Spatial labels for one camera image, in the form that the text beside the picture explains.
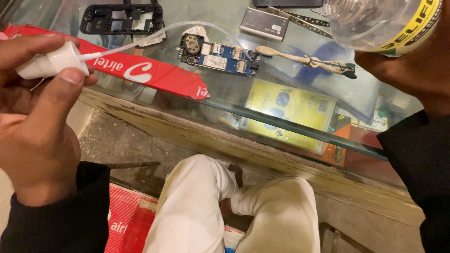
white spray nozzle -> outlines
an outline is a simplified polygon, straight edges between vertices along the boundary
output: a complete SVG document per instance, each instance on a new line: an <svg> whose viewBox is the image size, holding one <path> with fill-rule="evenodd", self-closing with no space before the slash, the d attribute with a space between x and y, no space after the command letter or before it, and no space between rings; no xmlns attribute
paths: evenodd
<svg viewBox="0 0 450 253"><path fill-rule="evenodd" d="M98 53L93 53L93 54L81 54L81 55L78 55L77 57L78 57L78 60L80 60L81 62L84 62L84 61L89 61L89 60L92 60L95 58L102 57L102 53L98 52Z"/></svg>
<svg viewBox="0 0 450 253"><path fill-rule="evenodd" d="M76 67L85 75L89 75L84 61L97 58L99 53L81 55L73 42L66 42L61 48L47 53L38 54L16 69L23 79L39 77L54 77L67 67Z"/></svg>

glass tabletop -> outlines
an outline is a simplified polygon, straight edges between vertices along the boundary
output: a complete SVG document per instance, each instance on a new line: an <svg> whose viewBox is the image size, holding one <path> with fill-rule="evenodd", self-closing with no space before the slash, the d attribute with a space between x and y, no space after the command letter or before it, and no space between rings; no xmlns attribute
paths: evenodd
<svg viewBox="0 0 450 253"><path fill-rule="evenodd" d="M241 31L239 26L247 7L255 8L249 0L158 2L163 7L166 25L189 20L206 21L228 31L245 49L254 50L263 45L296 56L308 55L324 61L355 63L353 51L343 49L333 40L292 22L288 25L283 42ZM152 1L132 0L131 3L146 4ZM12 16L11 23L34 24L107 48L131 43L127 35L99 36L80 32L84 10L93 4L123 4L123 0L23 0ZM326 20L308 9L286 10ZM305 67L299 62L278 56L262 57L258 73L253 77L189 66L178 60L176 48L180 45L182 32L190 27L188 25L167 31L167 40L163 44L144 50L129 50L127 53L198 73L206 83L210 97L187 104L197 104L198 113L210 122L222 122L233 131L263 136L271 144L271 140L276 140L281 143L280 148L288 144L294 149L300 148L322 156L327 145L335 145L387 161L376 135L422 109L416 98L381 83L358 66L358 78L355 80L320 68ZM205 29L210 41L234 45L221 32L210 27ZM99 82L93 89L132 102L146 104L142 102L143 97L153 98L157 92L130 81L100 73L98 75ZM286 104L280 104L277 99L284 99ZM187 111L188 116L193 114L192 110L184 111ZM342 133L340 129L347 125L351 126L351 133ZM394 181L393 184L402 185L401 181Z"/></svg>

phone battery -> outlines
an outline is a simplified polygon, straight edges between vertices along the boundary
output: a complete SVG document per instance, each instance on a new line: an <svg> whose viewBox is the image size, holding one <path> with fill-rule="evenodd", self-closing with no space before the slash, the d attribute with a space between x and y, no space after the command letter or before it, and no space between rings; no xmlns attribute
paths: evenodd
<svg viewBox="0 0 450 253"><path fill-rule="evenodd" d="M288 24L288 18L247 8L240 29L274 40L283 41Z"/></svg>

plastic tube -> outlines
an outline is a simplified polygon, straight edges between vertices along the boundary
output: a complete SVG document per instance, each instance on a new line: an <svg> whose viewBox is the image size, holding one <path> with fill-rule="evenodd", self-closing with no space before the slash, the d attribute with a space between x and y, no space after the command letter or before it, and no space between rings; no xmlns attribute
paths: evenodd
<svg viewBox="0 0 450 253"><path fill-rule="evenodd" d="M170 26L166 26L165 28L163 28L163 29L157 31L156 33L154 33L154 34L152 34L152 35L150 35L150 36L148 36L148 37L146 37L146 38L144 38L144 39L142 39L142 40L139 40L139 41L136 41L136 42L134 42L134 43L125 45L125 46L123 46L123 47L119 47L119 48L115 48L115 49L112 49L112 50L109 50L109 51L106 51L106 52L102 52L102 53L101 53L101 56L105 56L105 55L108 55L108 54L112 54L112 53L116 53L116 52L120 52L120 51L126 50L126 49L128 49L128 48L132 48L132 47L137 46L137 45L139 45L139 44L141 44L141 43L143 43L143 42L147 42L147 41L153 39L154 37L156 37L156 36L162 34L163 32L165 32L165 31L167 31L167 30L170 30L170 29L175 28L175 27L184 26L184 25L204 25L204 26L209 26L209 27L215 28L215 29L217 29L217 30L223 32L224 34L226 34L226 35L227 35L230 39L232 39L232 40L233 40L240 48L244 49L244 48L242 47L242 45L241 45L237 40L235 40L235 39L231 36L231 34L229 34L229 33L228 33L227 31L225 31L223 28L220 28L219 26L217 26L217 25L215 25L215 24L211 24L211 23L204 22L204 21L182 21L182 22L178 22L178 23L175 23L175 24L171 24ZM243 51L244 51L245 56L247 56L247 58L248 58L250 61L252 61L253 59L250 57L250 55L249 55L245 50L243 50Z"/></svg>

blue circuit board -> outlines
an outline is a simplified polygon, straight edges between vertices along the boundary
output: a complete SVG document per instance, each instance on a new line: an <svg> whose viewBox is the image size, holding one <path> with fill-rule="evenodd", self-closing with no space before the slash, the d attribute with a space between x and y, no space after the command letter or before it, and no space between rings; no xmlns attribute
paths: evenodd
<svg viewBox="0 0 450 253"><path fill-rule="evenodd" d="M202 46L202 53L195 57L195 64L207 68L213 68L242 76L254 76L258 72L258 63L261 55L255 51L246 50L252 57L248 59L243 49L211 42ZM182 61L182 52L178 56Z"/></svg>

